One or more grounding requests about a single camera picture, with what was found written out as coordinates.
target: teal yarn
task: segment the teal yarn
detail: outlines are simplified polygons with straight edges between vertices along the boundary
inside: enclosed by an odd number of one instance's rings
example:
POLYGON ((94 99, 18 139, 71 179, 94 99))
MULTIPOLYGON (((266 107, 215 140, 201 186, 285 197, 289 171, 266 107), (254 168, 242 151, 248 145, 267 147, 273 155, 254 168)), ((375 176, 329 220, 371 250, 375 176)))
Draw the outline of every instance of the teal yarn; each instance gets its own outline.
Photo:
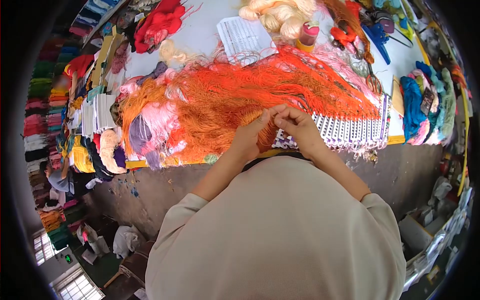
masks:
POLYGON ((403 88, 403 105, 405 114, 403 118, 405 143, 409 141, 410 137, 417 135, 420 129, 420 124, 427 119, 427 117, 420 110, 422 102, 422 95, 419 85, 410 77, 403 76, 400 78, 400 83, 403 88))
POLYGON ((437 77, 437 71, 430 65, 429 66, 430 71, 432 72, 432 76, 430 76, 430 79, 432 80, 433 85, 437 89, 437 93, 439 94, 445 94, 445 86, 444 83, 440 81, 440 79, 437 77))
POLYGON ((216 163, 217 160, 218 156, 216 156, 215 154, 207 154, 207 156, 205 156, 204 158, 205 163, 209 165, 213 165, 214 163, 216 163))
POLYGON ((442 70, 442 77, 446 84, 445 95, 442 97, 442 104, 445 107, 445 117, 442 127, 442 134, 444 137, 449 137, 453 131, 455 122, 456 97, 453 87, 452 76, 447 68, 442 70))
POLYGON ((75 144, 75 134, 70 134, 67 140, 67 154, 72 151, 73 144, 75 144))

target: person's right hand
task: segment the person's right hand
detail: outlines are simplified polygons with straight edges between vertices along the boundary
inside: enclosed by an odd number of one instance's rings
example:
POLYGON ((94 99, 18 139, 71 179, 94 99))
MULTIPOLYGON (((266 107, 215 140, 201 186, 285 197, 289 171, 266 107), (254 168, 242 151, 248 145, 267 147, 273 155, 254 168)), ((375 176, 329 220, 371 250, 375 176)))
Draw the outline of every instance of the person's right hand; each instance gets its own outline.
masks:
POLYGON ((277 112, 275 125, 295 138, 302 155, 310 160, 328 151, 317 125, 307 113, 286 104, 272 107, 277 112))

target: purple yarn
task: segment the purple yarn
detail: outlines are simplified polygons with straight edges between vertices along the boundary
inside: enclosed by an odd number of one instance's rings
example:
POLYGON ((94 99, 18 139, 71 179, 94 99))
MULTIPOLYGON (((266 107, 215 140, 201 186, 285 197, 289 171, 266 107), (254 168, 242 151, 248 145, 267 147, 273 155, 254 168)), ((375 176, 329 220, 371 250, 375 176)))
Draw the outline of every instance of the purple yarn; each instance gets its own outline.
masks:
POLYGON ((136 153, 142 153, 142 148, 152 138, 152 132, 148 128, 142 115, 138 115, 130 124, 130 146, 136 153))
POLYGON ((117 147, 117 149, 113 150, 113 158, 115 159, 115 162, 117 163, 117 166, 120 168, 125 168, 126 163, 125 163, 125 152, 121 147, 117 147))
POLYGON ((154 150, 148 152, 147 154, 145 154, 145 158, 147 159, 147 163, 152 170, 157 170, 161 168, 160 153, 158 153, 157 151, 154 150))
POLYGON ((156 79, 158 76, 165 73, 167 69, 168 66, 163 61, 159 61, 158 64, 156 64, 155 70, 153 70, 150 74, 137 80, 137 84, 142 85, 147 78, 156 79))

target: red yarn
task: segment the red yarn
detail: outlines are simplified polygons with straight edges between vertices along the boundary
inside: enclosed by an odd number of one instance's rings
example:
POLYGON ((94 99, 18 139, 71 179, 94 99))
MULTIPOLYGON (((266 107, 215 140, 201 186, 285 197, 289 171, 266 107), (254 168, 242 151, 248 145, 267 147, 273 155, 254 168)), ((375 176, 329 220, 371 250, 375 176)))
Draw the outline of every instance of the red yarn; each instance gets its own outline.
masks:
POLYGON ((345 5, 346 7, 348 8, 349 11, 352 12, 352 14, 360 20, 360 17, 359 17, 359 12, 361 10, 361 5, 359 3, 356 3, 356 2, 352 2, 352 1, 345 1, 345 5))
POLYGON ((169 34, 177 32, 181 25, 180 17, 185 13, 185 7, 183 7, 183 12, 179 15, 181 11, 181 9, 178 9, 179 6, 180 0, 162 0, 147 16, 145 21, 142 24, 138 24, 137 31, 133 35, 137 53, 145 53, 151 47, 149 42, 153 41, 149 41, 149 39, 154 36, 151 34, 154 30, 155 33, 162 32, 163 29, 166 29, 169 34))
POLYGON ((345 32, 338 27, 332 27, 332 29, 330 29, 330 34, 333 35, 334 39, 339 41, 343 46, 346 46, 348 43, 352 43, 357 37, 357 34, 353 32, 350 26, 347 26, 347 32, 348 33, 345 34, 345 32))
POLYGON ((93 142, 95 143, 96 151, 100 153, 100 134, 95 133, 93 135, 93 142))

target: paper sheet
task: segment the paper sheet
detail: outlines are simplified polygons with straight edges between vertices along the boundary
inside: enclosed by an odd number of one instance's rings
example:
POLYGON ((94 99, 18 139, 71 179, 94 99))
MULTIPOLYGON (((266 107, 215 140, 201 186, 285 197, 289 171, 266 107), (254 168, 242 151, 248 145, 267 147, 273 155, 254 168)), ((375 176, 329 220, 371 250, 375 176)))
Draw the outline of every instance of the paper sheet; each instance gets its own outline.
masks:
POLYGON ((259 20, 224 18, 216 25, 231 64, 242 67, 278 53, 272 38, 259 20))

